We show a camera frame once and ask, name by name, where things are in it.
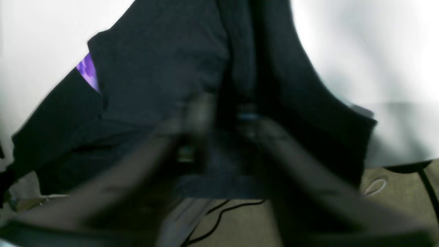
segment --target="white cord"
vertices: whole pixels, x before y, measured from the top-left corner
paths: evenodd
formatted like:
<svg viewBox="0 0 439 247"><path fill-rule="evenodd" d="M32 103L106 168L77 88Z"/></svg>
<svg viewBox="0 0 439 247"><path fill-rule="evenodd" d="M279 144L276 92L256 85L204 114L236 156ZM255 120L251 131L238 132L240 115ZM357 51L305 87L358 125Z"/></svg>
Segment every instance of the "white cord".
<svg viewBox="0 0 439 247"><path fill-rule="evenodd" d="M374 192L372 192L372 193L369 193L369 192L371 191L371 189L373 188L373 186L374 186L375 184L377 184L378 182L383 182L383 184L381 185L381 188L379 188L378 190L376 190L376 191L374 191ZM369 185L369 187L364 191L364 196L374 196L374 195L380 193L380 192L384 189L384 187L385 187L386 185L387 185L387 181L386 181L386 180L384 180L384 179L382 179L382 178L376 179L376 180L373 181L373 182L371 183L371 185Z"/></svg>

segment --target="hand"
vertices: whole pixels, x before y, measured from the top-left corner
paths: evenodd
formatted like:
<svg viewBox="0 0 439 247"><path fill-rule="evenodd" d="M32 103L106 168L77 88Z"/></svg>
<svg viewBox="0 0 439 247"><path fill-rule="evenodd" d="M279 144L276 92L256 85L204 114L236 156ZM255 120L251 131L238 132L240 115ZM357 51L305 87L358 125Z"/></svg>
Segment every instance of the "hand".
<svg viewBox="0 0 439 247"><path fill-rule="evenodd" d="M7 190L14 180L14 174L11 171L0 172L0 208L3 208L3 202L7 200L9 195Z"/></svg>

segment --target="white backdrop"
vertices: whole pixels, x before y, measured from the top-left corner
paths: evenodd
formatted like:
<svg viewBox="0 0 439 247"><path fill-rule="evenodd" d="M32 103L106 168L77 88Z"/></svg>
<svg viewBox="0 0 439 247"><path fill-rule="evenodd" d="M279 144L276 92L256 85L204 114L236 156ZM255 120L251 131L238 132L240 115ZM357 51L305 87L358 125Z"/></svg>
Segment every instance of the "white backdrop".
<svg viewBox="0 0 439 247"><path fill-rule="evenodd" d="M11 135L133 0L0 0L0 140ZM372 110L367 166L439 158L439 4L294 0L302 44L327 87Z"/></svg>

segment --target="dark clothing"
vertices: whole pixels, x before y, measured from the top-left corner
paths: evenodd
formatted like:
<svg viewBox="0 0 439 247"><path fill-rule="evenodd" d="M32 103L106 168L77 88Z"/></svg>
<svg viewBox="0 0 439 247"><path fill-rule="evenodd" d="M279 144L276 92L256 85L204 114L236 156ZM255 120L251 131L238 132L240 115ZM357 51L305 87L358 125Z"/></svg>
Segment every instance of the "dark clothing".
<svg viewBox="0 0 439 247"><path fill-rule="evenodd" d="M248 101L359 186L376 122L319 80L288 0L136 0L88 46L102 97L73 70L13 138L11 169L36 170L42 193L70 190L107 169L202 91L219 93L210 177L182 178L184 196L257 193L251 177L240 177L251 164L231 131L234 104ZM212 178L223 186L206 189Z"/></svg>

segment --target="floor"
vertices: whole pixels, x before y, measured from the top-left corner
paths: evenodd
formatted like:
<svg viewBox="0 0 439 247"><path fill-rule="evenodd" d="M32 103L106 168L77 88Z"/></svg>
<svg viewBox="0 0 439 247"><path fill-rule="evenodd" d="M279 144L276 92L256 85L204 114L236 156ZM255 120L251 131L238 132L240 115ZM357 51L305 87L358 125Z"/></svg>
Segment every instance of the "floor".
<svg viewBox="0 0 439 247"><path fill-rule="evenodd" d="M439 192L439 160L434 161L425 171L433 187ZM430 200L417 174L396 174L383 168L369 169L365 171L363 176L361 192L363 193L374 180L380 178L386 180L387 184L379 193L370 196L370 200L410 215L434 229L438 228ZM372 187L372 191L376 191L380 187L381 184L377 184L376 187ZM11 188L11 193L20 198L38 196L38 183L35 175L30 174L22 179ZM233 200L224 208L256 201ZM219 212L220 210L217 210L206 216L191 239L208 232L214 226ZM5 208L0 210L0 225L13 216L14 213L5 204ZM282 244L270 211L270 203L267 202L262 205L241 207L224 213L217 230L208 238L192 246L277 247L282 246Z"/></svg>

